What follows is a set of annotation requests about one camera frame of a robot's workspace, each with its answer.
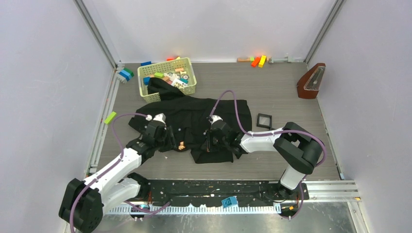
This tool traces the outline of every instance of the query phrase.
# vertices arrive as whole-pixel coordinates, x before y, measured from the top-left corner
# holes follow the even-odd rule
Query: yellow-green basket
[[[148,94],[147,86],[143,83],[143,78],[148,77],[156,72],[159,72],[159,73],[174,72],[174,70],[177,68],[184,68],[185,72],[187,72],[187,74],[189,75],[188,85],[180,88],[180,90],[185,95],[190,95],[190,94],[195,93],[196,83],[197,83],[196,77],[194,76],[193,67],[192,67],[192,63],[190,62],[190,59],[185,57],[185,58],[180,58],[180,59],[172,60],[168,62],[156,63],[153,65],[139,67],[137,69],[137,78],[139,82],[140,96],[142,96],[143,99],[147,103],[160,101],[159,93]]]

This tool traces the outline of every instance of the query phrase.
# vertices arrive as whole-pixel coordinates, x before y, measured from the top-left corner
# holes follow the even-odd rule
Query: blue object
[[[237,204],[238,204],[238,200],[236,199],[236,197],[228,197],[222,200],[223,208],[234,206]]]
[[[129,81],[132,78],[132,75],[129,72],[127,72],[126,70],[120,71],[119,74],[121,76],[125,77],[127,81]]]
[[[151,64],[152,64],[152,62],[143,62],[143,63],[140,64],[140,66],[142,67],[142,66],[147,66],[147,65],[151,65]]]
[[[143,78],[143,83],[145,85],[149,85],[149,80],[150,80],[150,77]]]

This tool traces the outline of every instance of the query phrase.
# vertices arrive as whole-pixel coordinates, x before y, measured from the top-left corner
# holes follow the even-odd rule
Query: wood grain surface
[[[137,68],[139,64],[126,67],[135,72],[135,77],[126,84],[120,84],[113,111],[119,114],[132,113],[146,104],[139,95]],[[265,64],[263,68],[252,68],[249,63],[194,63],[197,78],[197,98],[218,98],[232,89],[238,99],[248,101],[252,113],[253,130],[258,113],[273,116],[273,127],[281,128],[293,121],[319,137],[328,152],[326,161],[315,169],[308,180],[338,180],[339,175],[331,154],[329,141],[317,100],[299,99],[296,83],[307,72],[305,63]],[[233,97],[227,93],[223,99]],[[139,133],[127,123],[129,117],[120,118],[115,125],[116,132],[125,145],[138,137]],[[100,156],[99,169],[119,155],[120,148],[112,132],[107,132]],[[277,152],[255,152],[243,155],[233,163],[195,164],[190,152],[156,152],[134,172],[148,179],[243,179],[277,180],[281,177],[287,163]]]

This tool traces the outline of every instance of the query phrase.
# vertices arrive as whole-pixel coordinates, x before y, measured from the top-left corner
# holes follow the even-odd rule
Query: brown metronome
[[[318,95],[326,65],[318,63],[297,82],[297,95],[302,99],[314,99]]]

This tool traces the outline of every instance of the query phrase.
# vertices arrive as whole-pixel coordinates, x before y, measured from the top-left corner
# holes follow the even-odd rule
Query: green block
[[[135,75],[133,73],[133,71],[129,70],[128,68],[124,68],[124,70],[126,70],[127,73],[129,73],[130,75],[132,75],[132,77]]]
[[[162,73],[159,73],[159,72],[154,73],[154,76],[155,76],[156,78],[163,78],[163,74],[162,74]]]
[[[104,120],[104,123],[106,125],[110,124],[112,122],[112,120],[115,118],[115,116],[117,115],[116,112],[112,112],[107,118],[106,120]]]

